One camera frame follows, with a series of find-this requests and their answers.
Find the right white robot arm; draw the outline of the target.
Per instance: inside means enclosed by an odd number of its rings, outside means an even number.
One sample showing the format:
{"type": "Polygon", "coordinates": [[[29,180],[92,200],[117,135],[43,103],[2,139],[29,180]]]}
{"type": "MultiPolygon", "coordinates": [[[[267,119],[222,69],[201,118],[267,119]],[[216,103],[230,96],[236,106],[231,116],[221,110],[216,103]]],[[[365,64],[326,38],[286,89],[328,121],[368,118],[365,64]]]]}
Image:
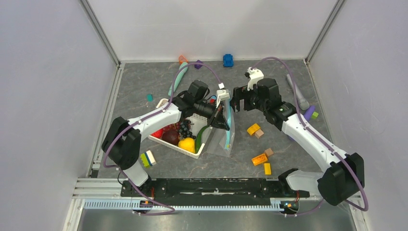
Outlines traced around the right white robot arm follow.
{"type": "Polygon", "coordinates": [[[230,105],[235,112],[261,111],[267,122],[296,141],[320,167],[320,172],[293,168],[281,174],[278,183],[281,195],[305,191],[320,195],[330,205],[338,205],[361,193],[367,202],[363,158],[358,153],[348,154],[313,128],[293,104],[281,99],[276,80],[264,78],[252,88],[234,88],[230,105]]]}

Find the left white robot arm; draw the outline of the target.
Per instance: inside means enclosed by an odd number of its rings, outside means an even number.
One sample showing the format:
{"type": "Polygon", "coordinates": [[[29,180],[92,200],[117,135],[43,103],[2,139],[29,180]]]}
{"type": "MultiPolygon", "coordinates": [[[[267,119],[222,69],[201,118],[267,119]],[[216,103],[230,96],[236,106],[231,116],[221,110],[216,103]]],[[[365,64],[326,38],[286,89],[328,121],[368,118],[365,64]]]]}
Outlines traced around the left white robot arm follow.
{"type": "Polygon", "coordinates": [[[224,88],[217,90],[216,103],[205,100],[208,92],[208,86],[196,80],[187,90],[173,96],[154,111],[129,120],[120,116],[112,121],[101,149],[133,183],[132,189],[139,196],[146,196],[151,191],[149,175],[138,161],[140,144],[145,138],[193,114],[205,117],[208,125],[213,128],[230,129],[223,114],[222,103],[230,98],[229,91],[224,88]]]}

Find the clear zip top bag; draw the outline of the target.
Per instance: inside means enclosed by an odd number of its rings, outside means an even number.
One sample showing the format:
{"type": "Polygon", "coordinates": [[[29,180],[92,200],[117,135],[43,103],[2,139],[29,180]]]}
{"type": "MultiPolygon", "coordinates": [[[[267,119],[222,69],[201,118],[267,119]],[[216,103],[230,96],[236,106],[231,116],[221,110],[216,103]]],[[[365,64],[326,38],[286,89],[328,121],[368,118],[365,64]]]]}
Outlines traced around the clear zip top bag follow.
{"type": "Polygon", "coordinates": [[[223,116],[226,119],[229,130],[214,128],[210,133],[207,153],[223,157],[230,157],[235,139],[234,111],[230,106],[231,100],[225,100],[223,116]]]}

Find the yellow lemon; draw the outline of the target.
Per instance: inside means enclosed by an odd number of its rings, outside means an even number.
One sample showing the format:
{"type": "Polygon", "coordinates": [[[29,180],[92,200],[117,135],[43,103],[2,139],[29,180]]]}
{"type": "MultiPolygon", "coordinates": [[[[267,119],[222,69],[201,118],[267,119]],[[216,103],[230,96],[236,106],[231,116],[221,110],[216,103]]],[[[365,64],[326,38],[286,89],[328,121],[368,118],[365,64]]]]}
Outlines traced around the yellow lemon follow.
{"type": "Polygon", "coordinates": [[[184,138],[179,141],[178,147],[190,153],[195,153],[195,140],[190,137],[184,138]]]}

